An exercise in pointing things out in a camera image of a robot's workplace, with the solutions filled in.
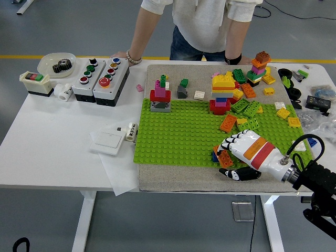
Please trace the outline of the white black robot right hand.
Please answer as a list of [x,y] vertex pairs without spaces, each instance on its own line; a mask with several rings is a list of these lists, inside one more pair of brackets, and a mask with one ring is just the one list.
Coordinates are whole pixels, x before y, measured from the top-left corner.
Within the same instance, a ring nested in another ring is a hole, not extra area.
[[293,174],[293,161],[283,155],[272,143],[252,130],[244,130],[224,139],[216,154],[224,150],[259,172],[270,173],[275,179],[285,182]]

